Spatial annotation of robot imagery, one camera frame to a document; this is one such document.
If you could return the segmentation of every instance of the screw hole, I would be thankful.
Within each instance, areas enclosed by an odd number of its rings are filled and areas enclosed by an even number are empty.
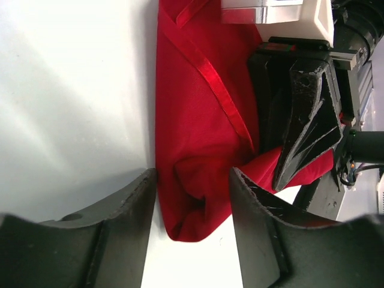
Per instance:
[[[83,218],[83,215],[80,213],[73,213],[67,216],[64,216],[60,221],[73,221]]]

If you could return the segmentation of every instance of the black cable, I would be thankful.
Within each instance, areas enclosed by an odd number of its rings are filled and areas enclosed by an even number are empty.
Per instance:
[[[367,171],[367,170],[383,169],[383,168],[384,168],[384,165],[382,165],[382,164],[375,164],[375,165],[369,165],[369,166],[359,166],[359,168],[357,168],[355,171],[353,171],[352,181],[346,181],[343,178],[343,172],[342,172],[342,175],[340,176],[340,182],[347,187],[353,187],[356,184],[359,173],[361,173],[363,171]]]

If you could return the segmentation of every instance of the red satin trim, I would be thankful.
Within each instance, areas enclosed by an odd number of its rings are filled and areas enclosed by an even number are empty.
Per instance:
[[[209,0],[192,0],[177,16],[176,24],[182,28],[201,8],[208,3]]]
[[[188,6],[191,7],[191,10],[185,10],[185,12],[183,10],[182,13],[178,16],[178,18],[180,17],[179,22],[184,23],[188,17],[196,14],[198,12],[198,8],[203,7],[203,5],[200,3],[204,2],[207,1],[193,1],[191,5]],[[234,102],[232,101],[232,98],[229,95],[229,92],[226,89],[223,81],[216,72],[216,69],[212,66],[205,55],[196,47],[196,45],[190,41],[184,33],[181,32],[181,30],[177,27],[176,23],[172,21],[161,4],[159,6],[159,28],[160,31],[164,33],[164,35],[170,40],[170,42],[175,45],[175,47],[183,54],[183,56],[204,77],[236,133],[246,143],[246,145],[251,148],[252,153],[254,153],[254,145],[249,131],[245,126],[245,122],[237,110]]]

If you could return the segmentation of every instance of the red cloth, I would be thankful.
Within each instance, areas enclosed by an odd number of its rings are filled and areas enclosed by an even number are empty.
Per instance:
[[[160,0],[156,166],[173,240],[200,241],[230,215],[233,166],[273,193],[281,148],[258,155],[256,97],[246,66],[260,42],[254,25],[220,23],[220,0]],[[310,184],[332,165],[328,152],[290,185]]]

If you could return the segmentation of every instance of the black cylindrical motor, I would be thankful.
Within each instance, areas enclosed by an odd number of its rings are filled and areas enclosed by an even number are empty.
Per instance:
[[[353,131],[346,150],[355,162],[384,164],[384,132]]]
[[[383,0],[335,0],[334,47],[357,50],[359,69],[371,58],[384,34]]]

